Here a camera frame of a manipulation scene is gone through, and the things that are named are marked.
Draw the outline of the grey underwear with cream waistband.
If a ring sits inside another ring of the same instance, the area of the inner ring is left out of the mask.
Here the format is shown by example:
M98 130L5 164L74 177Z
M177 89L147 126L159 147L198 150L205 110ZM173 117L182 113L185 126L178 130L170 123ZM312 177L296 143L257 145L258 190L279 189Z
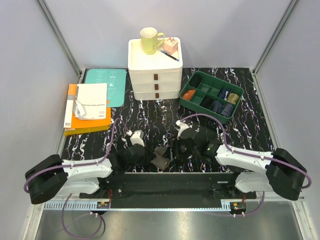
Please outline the grey underwear with cream waistband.
M160 170L165 170L169 164L171 163L171 159L164 157L164 154L166 153L167 148L163 146L157 146L153 152L155 157L151 161L151 163L159 168Z

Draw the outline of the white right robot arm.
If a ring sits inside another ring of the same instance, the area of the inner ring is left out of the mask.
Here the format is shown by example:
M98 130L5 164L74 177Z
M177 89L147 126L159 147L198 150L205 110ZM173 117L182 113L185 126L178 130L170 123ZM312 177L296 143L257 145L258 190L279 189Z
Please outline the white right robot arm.
M194 129L177 120L174 153L180 161L189 156L212 168L234 166L243 169L227 185L228 195L239 198L248 192L275 192L282 198L296 201L302 190L307 170L287 150L254 151L226 145L216 132L199 126Z

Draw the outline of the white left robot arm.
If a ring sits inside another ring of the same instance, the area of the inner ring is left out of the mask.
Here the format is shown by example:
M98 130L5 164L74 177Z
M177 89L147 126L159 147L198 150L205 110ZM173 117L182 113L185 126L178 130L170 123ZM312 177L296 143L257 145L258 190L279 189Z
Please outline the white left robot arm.
M33 205L69 194L103 198L108 186L100 179L121 175L130 166L150 164L156 158L146 148L142 136L143 131L137 130L130 136L130 147L96 159L74 161L50 155L25 173L23 189Z

